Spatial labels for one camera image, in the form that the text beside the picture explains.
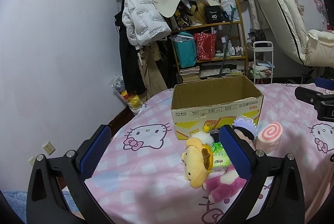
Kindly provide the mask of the pink bear plush keychain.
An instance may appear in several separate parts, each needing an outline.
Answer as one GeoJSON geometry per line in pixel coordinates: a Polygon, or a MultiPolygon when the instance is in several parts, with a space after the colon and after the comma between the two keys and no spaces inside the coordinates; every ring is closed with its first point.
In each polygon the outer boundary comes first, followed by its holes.
{"type": "Polygon", "coordinates": [[[207,179],[203,189],[209,192],[208,200],[218,203],[236,195],[247,183],[240,178],[233,165],[230,165],[223,175],[207,179]]]}

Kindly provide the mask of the pink swirl roll plush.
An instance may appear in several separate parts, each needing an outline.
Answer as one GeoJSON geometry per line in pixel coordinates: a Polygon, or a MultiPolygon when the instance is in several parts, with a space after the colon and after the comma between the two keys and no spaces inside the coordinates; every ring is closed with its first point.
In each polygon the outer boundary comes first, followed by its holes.
{"type": "Polygon", "coordinates": [[[282,138],[282,125],[279,122],[270,122],[256,138],[256,150],[262,150],[268,154],[274,151],[282,138]]]}

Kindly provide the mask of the green tissue pack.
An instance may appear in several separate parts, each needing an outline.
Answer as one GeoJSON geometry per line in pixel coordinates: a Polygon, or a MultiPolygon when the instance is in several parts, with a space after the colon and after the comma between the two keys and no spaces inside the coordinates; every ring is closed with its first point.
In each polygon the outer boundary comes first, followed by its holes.
{"type": "Polygon", "coordinates": [[[230,166],[230,159],[221,143],[213,143],[211,146],[213,155],[212,172],[226,171],[230,166]]]}

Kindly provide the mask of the purple haired doll plush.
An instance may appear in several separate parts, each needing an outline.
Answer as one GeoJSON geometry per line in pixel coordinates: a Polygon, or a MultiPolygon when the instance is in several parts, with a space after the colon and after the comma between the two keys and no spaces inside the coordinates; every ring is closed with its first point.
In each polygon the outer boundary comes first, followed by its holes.
{"type": "Polygon", "coordinates": [[[247,141],[255,149],[254,141],[257,136],[257,129],[253,119],[243,115],[237,116],[232,124],[232,128],[240,139],[247,141]]]}

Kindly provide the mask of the yellow dog plush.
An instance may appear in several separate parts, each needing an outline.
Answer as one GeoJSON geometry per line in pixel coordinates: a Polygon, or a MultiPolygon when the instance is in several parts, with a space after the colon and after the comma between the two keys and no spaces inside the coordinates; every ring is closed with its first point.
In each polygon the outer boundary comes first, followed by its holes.
{"type": "Polygon", "coordinates": [[[192,188],[200,188],[212,169],[211,147],[197,138],[190,138],[186,141],[186,150],[181,158],[185,166],[185,179],[190,181],[192,188]]]}

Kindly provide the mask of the small black box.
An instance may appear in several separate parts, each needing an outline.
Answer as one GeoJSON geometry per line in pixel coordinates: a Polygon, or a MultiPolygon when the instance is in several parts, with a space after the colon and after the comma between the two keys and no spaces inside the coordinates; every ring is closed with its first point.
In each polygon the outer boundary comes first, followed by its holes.
{"type": "Polygon", "coordinates": [[[218,135],[219,132],[220,132],[220,129],[219,129],[219,128],[218,128],[218,129],[210,130],[210,134],[211,134],[211,135],[218,135]]]}

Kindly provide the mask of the white fluffy yellow pompom keychain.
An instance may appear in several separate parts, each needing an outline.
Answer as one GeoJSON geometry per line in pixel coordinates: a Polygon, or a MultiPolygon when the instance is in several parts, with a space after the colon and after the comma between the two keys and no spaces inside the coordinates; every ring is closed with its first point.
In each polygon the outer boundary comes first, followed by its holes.
{"type": "Polygon", "coordinates": [[[202,144],[211,146],[215,142],[215,140],[209,132],[209,126],[204,126],[202,131],[192,134],[191,137],[199,139],[202,144]]]}

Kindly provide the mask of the cardboard box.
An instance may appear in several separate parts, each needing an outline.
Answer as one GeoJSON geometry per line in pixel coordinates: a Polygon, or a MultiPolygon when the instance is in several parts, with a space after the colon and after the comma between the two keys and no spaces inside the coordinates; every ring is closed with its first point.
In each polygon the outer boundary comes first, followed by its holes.
{"type": "Polygon", "coordinates": [[[208,79],[176,85],[171,113],[179,140],[204,130],[233,124],[238,116],[258,123],[263,93],[246,77],[208,79]]]}

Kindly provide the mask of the wooden bookshelf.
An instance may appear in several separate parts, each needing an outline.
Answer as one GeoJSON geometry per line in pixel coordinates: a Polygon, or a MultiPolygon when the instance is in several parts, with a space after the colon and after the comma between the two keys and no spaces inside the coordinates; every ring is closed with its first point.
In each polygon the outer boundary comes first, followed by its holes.
{"type": "Polygon", "coordinates": [[[179,83],[247,74],[246,35],[239,1],[208,6],[181,0],[169,37],[179,83]]]}

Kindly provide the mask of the green pole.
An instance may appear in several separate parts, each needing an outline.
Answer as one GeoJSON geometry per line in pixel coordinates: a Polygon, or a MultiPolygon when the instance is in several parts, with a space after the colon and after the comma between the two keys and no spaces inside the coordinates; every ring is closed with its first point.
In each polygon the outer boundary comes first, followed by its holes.
{"type": "Polygon", "coordinates": [[[225,48],[224,48],[224,56],[223,56],[220,71],[219,71],[219,74],[218,74],[218,78],[220,78],[222,76],[222,73],[223,73],[224,64],[225,64],[225,60],[226,60],[226,56],[227,56],[227,52],[228,52],[228,43],[230,41],[230,35],[231,35],[231,32],[232,32],[232,26],[233,26],[233,22],[234,22],[234,13],[235,13],[235,10],[237,9],[237,7],[232,7],[232,6],[230,6],[230,8],[231,8],[230,24],[229,24],[228,35],[227,35],[227,38],[226,38],[226,43],[225,43],[225,48]]]}

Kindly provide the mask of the stack of books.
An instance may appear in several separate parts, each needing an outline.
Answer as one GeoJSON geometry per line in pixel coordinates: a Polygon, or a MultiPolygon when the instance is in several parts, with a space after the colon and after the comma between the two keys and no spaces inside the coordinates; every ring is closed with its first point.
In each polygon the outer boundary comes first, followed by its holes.
{"type": "Polygon", "coordinates": [[[192,83],[199,81],[200,67],[184,68],[180,70],[180,76],[183,83],[192,83]]]}

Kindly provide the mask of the black box numbered 40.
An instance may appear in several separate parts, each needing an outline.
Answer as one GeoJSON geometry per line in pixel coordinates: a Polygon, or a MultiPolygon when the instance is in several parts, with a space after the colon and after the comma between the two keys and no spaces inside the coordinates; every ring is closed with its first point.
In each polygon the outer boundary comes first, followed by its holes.
{"type": "Polygon", "coordinates": [[[207,24],[222,23],[223,21],[220,6],[205,6],[204,13],[207,24]]]}

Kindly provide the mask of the black hanging coat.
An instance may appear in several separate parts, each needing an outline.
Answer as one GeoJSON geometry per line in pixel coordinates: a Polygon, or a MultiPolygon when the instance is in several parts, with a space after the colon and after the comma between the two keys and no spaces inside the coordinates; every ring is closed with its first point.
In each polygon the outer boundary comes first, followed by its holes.
{"type": "Polygon", "coordinates": [[[138,55],[135,47],[129,43],[126,27],[122,22],[122,12],[115,16],[115,26],[119,32],[119,54],[121,58],[121,71],[125,89],[128,93],[141,95],[146,87],[138,66],[138,55]]]}

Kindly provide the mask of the teal bag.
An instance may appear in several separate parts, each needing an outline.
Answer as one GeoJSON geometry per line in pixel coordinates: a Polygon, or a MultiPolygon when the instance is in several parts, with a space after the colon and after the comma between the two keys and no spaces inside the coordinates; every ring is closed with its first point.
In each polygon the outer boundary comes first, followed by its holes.
{"type": "Polygon", "coordinates": [[[181,68],[193,67],[196,64],[197,53],[193,35],[180,32],[170,39],[174,43],[181,68]]]}

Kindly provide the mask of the wall power socket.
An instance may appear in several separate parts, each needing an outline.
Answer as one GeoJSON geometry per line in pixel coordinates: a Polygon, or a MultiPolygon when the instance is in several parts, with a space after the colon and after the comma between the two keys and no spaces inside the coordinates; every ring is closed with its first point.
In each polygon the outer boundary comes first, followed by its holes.
{"type": "Polygon", "coordinates": [[[56,151],[55,147],[51,142],[47,142],[45,145],[42,146],[42,148],[48,155],[52,155],[56,151]]]}

